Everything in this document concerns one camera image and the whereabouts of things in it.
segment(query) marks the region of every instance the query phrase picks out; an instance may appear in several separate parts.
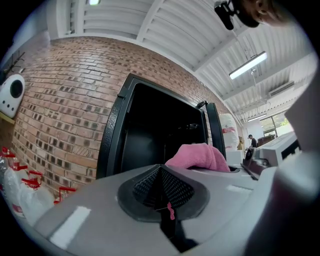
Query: fluorescent light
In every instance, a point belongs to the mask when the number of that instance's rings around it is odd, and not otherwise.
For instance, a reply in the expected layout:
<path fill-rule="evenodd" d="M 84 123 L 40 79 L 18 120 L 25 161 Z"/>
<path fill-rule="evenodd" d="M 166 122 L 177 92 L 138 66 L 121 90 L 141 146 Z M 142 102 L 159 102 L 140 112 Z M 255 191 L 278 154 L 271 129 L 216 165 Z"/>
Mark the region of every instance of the fluorescent light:
<path fill-rule="evenodd" d="M 248 120 L 248 122 L 251 122 L 251 121 L 256 120 L 256 119 L 259 119 L 259 118 L 263 118 L 263 117 L 265 117 L 266 115 L 267 115 L 267 114 L 263 114 L 263 115 L 257 116 L 257 117 L 255 117 L 255 118 L 252 118 L 252 119 Z"/>
<path fill-rule="evenodd" d="M 100 0 L 89 0 L 89 4 L 90 4 L 91 6 L 97 5 L 97 4 L 99 4 L 99 2 L 100 2 Z"/>
<path fill-rule="evenodd" d="M 245 64 L 238 67 L 236 70 L 232 71 L 229 76 L 233 80 L 238 76 L 242 75 L 244 72 L 248 71 L 249 69 L 253 68 L 254 66 L 258 65 L 260 62 L 263 62 L 265 59 L 268 58 L 268 55 L 265 51 L 261 52 L 259 55 L 255 56 L 254 58 L 248 60 Z"/>

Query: pink cloth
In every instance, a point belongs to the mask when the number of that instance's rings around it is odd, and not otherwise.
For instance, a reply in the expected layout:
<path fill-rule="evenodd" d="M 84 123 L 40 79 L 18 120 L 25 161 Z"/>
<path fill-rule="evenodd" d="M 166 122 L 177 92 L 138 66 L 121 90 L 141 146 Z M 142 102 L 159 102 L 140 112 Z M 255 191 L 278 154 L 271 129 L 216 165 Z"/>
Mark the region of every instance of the pink cloth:
<path fill-rule="evenodd" d="M 220 151 L 206 143 L 183 144 L 174 157 L 165 164 L 185 169 L 196 166 L 213 171 L 230 172 L 227 161 Z"/>

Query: person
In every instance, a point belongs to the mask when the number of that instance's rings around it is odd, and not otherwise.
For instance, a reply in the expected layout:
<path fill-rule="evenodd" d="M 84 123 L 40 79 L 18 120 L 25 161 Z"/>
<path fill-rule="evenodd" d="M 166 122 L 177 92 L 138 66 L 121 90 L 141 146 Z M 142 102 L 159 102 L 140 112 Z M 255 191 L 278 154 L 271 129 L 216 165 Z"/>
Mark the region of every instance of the person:
<path fill-rule="evenodd" d="M 274 0 L 231 0 L 239 20 L 250 28 L 260 23 L 284 26 L 289 22 L 288 13 Z"/>
<path fill-rule="evenodd" d="M 257 141 L 256 141 L 256 139 L 252 136 L 252 134 L 249 135 L 248 139 L 251 140 L 251 147 L 252 147 L 252 148 L 257 148 L 257 147 L 258 147 Z"/>

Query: open black cabinet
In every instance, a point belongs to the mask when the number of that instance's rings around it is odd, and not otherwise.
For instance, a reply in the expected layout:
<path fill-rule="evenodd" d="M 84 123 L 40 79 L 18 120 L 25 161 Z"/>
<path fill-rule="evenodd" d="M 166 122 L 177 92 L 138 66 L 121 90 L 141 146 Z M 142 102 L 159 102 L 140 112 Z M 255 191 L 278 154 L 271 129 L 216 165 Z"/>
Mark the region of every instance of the open black cabinet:
<path fill-rule="evenodd" d="M 206 106 L 213 146 L 226 158 L 214 103 L 192 105 L 181 95 L 129 74 L 115 100 L 103 133 L 96 178 L 164 164 L 182 144 L 208 143 Z"/>

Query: brick wall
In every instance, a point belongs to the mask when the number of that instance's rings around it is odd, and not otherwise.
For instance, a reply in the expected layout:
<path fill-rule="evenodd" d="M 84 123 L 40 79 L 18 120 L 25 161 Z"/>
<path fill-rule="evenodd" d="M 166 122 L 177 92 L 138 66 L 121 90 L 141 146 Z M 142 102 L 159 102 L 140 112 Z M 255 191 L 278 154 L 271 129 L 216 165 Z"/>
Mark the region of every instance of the brick wall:
<path fill-rule="evenodd" d="M 207 100 L 219 113 L 228 110 L 193 75 L 167 58 L 114 39 L 75 37 L 33 45 L 22 73 L 26 91 L 12 128 L 0 128 L 18 158 L 59 186 L 92 182 L 108 115 L 129 73 L 187 97 Z"/>

